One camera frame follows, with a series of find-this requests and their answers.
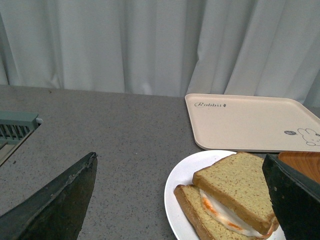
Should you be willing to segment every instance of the table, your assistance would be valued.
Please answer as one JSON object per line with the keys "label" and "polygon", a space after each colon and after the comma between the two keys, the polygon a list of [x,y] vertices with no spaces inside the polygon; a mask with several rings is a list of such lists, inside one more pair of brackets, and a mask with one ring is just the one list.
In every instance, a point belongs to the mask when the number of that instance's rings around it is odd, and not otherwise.
{"label": "table", "polygon": [[[169,239],[166,180],[202,151],[183,97],[0,85],[0,110],[36,112],[43,124],[0,167],[0,215],[89,152],[94,190],[79,240]],[[320,108],[310,108],[320,116]]]}

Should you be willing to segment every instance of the vent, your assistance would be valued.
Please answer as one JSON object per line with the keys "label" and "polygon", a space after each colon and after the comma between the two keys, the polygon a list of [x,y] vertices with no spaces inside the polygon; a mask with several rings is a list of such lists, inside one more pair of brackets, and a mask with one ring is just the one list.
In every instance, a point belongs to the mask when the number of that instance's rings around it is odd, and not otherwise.
{"label": "vent", "polygon": [[42,123],[37,117],[33,112],[0,111],[0,166]]}

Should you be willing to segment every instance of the curtain fold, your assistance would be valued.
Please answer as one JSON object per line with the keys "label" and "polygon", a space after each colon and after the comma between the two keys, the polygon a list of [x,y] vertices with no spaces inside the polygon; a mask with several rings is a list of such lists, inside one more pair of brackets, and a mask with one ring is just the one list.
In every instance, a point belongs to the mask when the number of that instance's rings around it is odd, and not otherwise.
{"label": "curtain fold", "polygon": [[0,1],[0,84],[320,107],[320,0]]}

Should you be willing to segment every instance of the black object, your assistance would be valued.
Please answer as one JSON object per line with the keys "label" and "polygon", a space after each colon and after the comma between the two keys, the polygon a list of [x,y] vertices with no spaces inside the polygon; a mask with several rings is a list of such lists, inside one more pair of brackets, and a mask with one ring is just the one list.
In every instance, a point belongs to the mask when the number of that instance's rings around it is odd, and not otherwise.
{"label": "black object", "polygon": [[320,184],[270,154],[262,170],[286,240],[320,240]]}
{"label": "black object", "polygon": [[97,154],[80,159],[0,217],[1,240],[76,240],[94,190]]}

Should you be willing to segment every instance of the rabbit cartoon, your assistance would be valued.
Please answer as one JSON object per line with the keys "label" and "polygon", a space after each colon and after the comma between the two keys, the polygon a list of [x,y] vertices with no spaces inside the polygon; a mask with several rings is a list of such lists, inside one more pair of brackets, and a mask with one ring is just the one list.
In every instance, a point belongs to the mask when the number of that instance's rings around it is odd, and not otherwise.
{"label": "rabbit cartoon", "polygon": [[307,145],[320,146],[320,134],[316,133],[314,130],[310,128],[299,128],[298,132],[302,135],[302,138],[306,141]]}

